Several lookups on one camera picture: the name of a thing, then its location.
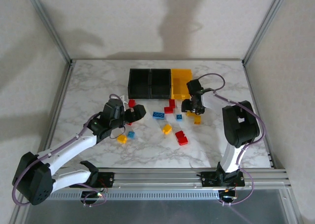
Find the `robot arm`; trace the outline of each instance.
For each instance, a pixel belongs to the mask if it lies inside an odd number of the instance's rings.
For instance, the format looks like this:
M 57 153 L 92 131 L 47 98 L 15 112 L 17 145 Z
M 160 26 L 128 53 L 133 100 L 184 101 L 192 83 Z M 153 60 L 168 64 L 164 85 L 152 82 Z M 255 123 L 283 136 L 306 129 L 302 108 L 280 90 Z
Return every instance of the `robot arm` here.
M 12 195 L 17 189 L 31 204 L 37 205 L 52 192 L 64 187 L 79 183 L 93 185 L 97 180 L 98 169 L 90 162 L 82 161 L 74 167 L 61 167 L 82 151 L 109 137 L 113 129 L 138 121 L 145 114 L 143 105 L 125 111 L 120 99 L 110 98 L 104 110 L 91 117 L 79 134 L 37 155 L 31 152 L 24 154 L 12 182 Z
M 191 99 L 183 101 L 182 112 L 190 111 L 199 115 L 205 112 L 205 108 L 210 108 L 223 117 L 227 147 L 217 166 L 217 178 L 218 183 L 225 186 L 239 175 L 239 164 L 244 154 L 242 153 L 244 146 L 259 136 L 257 120 L 238 105 L 222 100 L 222 97 L 214 90 L 201 87 L 198 79 L 189 81 L 187 87 Z M 239 104 L 252 111 L 252 106 L 248 101 L 242 101 Z

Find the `yellow storage bin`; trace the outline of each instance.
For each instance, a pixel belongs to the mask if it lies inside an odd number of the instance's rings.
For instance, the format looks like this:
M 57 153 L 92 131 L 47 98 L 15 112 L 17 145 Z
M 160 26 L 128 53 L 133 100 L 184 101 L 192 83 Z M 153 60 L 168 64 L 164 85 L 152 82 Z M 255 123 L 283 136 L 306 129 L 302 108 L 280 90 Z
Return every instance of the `yellow storage bin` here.
M 189 69 L 171 69 L 172 99 L 190 99 L 187 82 L 192 80 L 192 72 Z

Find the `toy block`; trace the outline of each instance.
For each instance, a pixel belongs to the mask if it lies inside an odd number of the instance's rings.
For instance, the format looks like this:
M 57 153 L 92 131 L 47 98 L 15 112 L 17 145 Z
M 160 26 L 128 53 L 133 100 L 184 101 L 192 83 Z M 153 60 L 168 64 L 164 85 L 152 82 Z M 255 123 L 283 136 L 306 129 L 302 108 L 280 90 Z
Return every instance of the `toy block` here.
M 164 108 L 164 113 L 165 113 L 165 114 L 173 113 L 173 108 L 171 108 L 171 107 L 165 107 L 165 108 Z
M 185 134 L 184 134 L 184 132 L 181 130 L 181 131 L 179 131 L 179 132 L 176 132 L 176 133 L 175 133 L 175 136 L 176 136 L 176 138 L 177 138 L 177 140 L 178 140 L 178 139 L 184 137 Z
M 172 127 L 170 125 L 166 125 L 162 131 L 164 134 L 169 134 L 172 131 Z
M 188 117 L 194 117 L 194 116 L 196 116 L 195 113 L 189 112 L 189 111 L 186 113 L 186 115 L 187 115 Z
M 164 113 L 163 112 L 153 112 L 152 117 L 155 119 L 164 119 Z
M 127 137 L 124 134 L 121 134 L 120 136 L 117 137 L 117 141 L 122 143 L 122 144 L 126 144 Z
M 173 99 L 169 100 L 169 107 L 175 108 L 175 100 L 173 100 Z
M 201 116 L 196 115 L 194 118 L 194 124 L 199 125 L 201 123 Z
M 129 102 L 128 102 L 128 106 L 130 108 L 134 107 L 136 105 L 136 101 L 134 99 L 130 99 Z
M 184 136 L 184 137 L 182 137 L 182 138 L 179 138 L 179 139 L 178 139 L 178 144 L 179 144 L 180 146 L 185 145 L 185 144 L 188 144 L 187 137 Z
M 127 137 L 130 139 L 134 139 L 135 133 L 133 131 L 129 131 Z
M 183 116 L 181 114 L 176 114 L 176 120 L 181 122 L 183 120 Z

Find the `marble tabletop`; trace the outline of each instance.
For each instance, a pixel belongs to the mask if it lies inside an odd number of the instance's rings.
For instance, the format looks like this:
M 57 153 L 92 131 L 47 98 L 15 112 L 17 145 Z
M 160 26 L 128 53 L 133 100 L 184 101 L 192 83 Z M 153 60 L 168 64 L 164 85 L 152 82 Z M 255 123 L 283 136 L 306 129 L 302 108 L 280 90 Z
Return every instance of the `marble tabletop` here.
M 102 111 L 110 94 L 125 95 L 130 68 L 182 68 L 191 69 L 193 78 L 216 72 L 226 80 L 220 94 L 233 100 L 252 102 L 249 87 L 240 61 L 136 61 L 136 60 L 79 60 L 76 62 L 60 112 L 52 145 L 77 133 L 83 123 L 93 114 Z M 200 80 L 204 88 L 217 88 L 221 79 L 207 76 Z M 145 106 L 147 114 L 140 121 L 126 126 L 126 134 L 135 132 L 134 139 L 120 144 L 107 138 L 80 153 L 65 166 L 88 160 L 97 167 L 156 167 L 187 168 L 216 167 L 221 160 L 227 141 L 224 136 L 222 117 L 210 109 L 201 116 L 200 125 L 183 114 L 177 122 L 176 113 L 181 113 L 181 101 L 176 101 L 174 114 L 165 120 L 152 118 L 152 113 L 163 112 L 168 100 L 136 99 Z M 164 135 L 162 128 L 170 124 L 173 129 Z M 175 132 L 183 130 L 189 143 L 179 146 Z M 112 136 L 122 131 L 116 129 Z M 242 160 L 243 167 L 270 167 L 263 142 L 248 148 Z

